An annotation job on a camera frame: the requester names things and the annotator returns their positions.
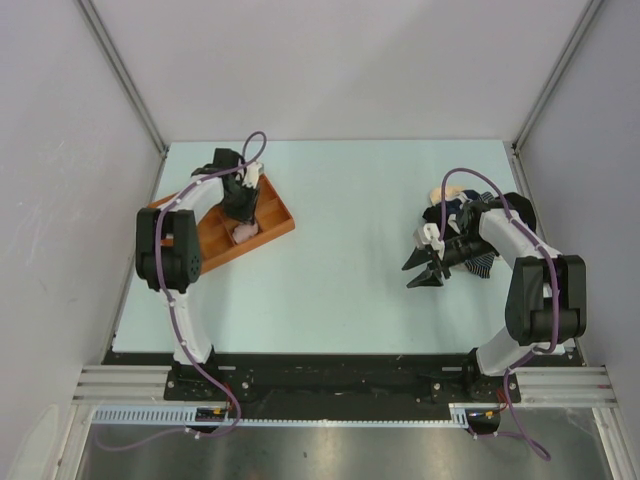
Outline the striped navy underwear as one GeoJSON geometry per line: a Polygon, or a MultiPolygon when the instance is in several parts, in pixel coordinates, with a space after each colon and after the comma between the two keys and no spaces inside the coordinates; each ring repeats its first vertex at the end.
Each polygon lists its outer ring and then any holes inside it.
{"type": "Polygon", "coordinates": [[[495,261],[499,258],[495,253],[487,253],[464,262],[467,271],[481,279],[489,279],[495,261]]]}

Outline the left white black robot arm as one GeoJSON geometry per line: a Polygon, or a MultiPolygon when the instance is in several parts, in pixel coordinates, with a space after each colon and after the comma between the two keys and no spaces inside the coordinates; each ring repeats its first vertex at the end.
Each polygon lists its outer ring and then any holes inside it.
{"type": "Polygon", "coordinates": [[[245,399],[320,360],[433,351],[434,295],[403,276],[415,176],[342,143],[265,164],[219,148],[141,209],[135,268],[171,323],[170,393],[245,399]]]}

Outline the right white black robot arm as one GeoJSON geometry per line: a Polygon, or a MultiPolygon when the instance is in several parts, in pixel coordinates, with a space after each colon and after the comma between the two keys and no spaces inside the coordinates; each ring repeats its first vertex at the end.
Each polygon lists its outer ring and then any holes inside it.
{"type": "Polygon", "coordinates": [[[489,253],[511,269],[505,326],[470,354],[473,369],[461,376],[463,393],[484,401],[496,391],[496,377],[584,335],[587,269],[580,256],[549,246],[500,200],[464,204],[456,223],[459,233],[448,240],[434,223],[416,229],[414,250],[402,269],[424,268],[409,289],[442,287],[452,267],[489,253]]]}

